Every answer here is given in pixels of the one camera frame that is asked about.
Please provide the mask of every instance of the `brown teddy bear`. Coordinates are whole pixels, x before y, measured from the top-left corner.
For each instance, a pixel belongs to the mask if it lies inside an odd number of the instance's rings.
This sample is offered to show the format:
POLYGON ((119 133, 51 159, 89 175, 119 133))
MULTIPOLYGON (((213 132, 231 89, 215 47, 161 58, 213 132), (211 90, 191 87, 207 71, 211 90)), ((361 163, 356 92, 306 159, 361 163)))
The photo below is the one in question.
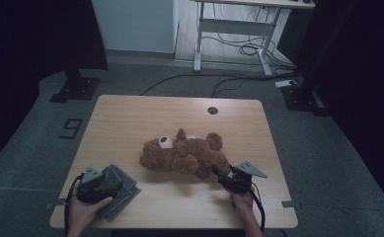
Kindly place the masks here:
POLYGON ((219 151, 221 147, 222 137, 215 132, 208 134, 206 139, 187 138, 180 128, 174 143, 169 137, 145 142, 139 163, 153 171, 175 171, 203 180, 210 176, 212 166, 229 174, 230 165, 219 151))

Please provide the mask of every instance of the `wall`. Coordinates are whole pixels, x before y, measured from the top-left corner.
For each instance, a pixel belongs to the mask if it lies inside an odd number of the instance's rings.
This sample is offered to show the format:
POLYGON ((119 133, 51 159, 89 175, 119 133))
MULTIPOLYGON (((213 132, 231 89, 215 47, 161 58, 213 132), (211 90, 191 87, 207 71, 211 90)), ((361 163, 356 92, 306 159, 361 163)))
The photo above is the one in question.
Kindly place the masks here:
POLYGON ((178 0, 93 0, 105 49, 174 53, 178 0))

